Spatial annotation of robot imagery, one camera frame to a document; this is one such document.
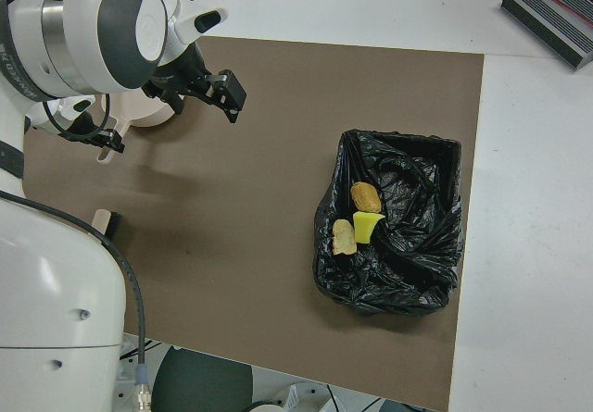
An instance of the bin lined with black bag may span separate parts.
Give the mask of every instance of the bin lined with black bag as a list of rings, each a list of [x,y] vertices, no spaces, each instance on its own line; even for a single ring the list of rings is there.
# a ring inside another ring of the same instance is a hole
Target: bin lined with black bag
[[[351,130],[315,214],[313,273],[322,293],[365,312],[410,316],[448,304],[463,249],[461,145],[437,137]],[[354,255],[332,254],[332,226],[357,211],[350,188],[373,185],[382,219]]]

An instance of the brown mat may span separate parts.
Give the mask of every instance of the brown mat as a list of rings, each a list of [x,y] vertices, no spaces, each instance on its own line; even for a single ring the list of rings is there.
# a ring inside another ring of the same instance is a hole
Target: brown mat
[[[137,270],[149,336],[216,356],[445,410],[457,297],[427,318],[363,317],[318,293],[313,215],[340,134],[435,134],[463,145],[467,216],[483,57],[209,38],[246,109],[213,107],[138,129],[107,167],[97,150],[27,136],[29,197],[90,219],[120,212],[116,243]],[[127,331],[135,331],[129,296]]]

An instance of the white tabletop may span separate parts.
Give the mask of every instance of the white tabletop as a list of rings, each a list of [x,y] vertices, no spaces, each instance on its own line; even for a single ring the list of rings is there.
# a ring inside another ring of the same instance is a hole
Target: white tabletop
[[[593,66],[572,73],[499,4],[228,0],[214,33],[490,55],[450,410],[587,410]]]

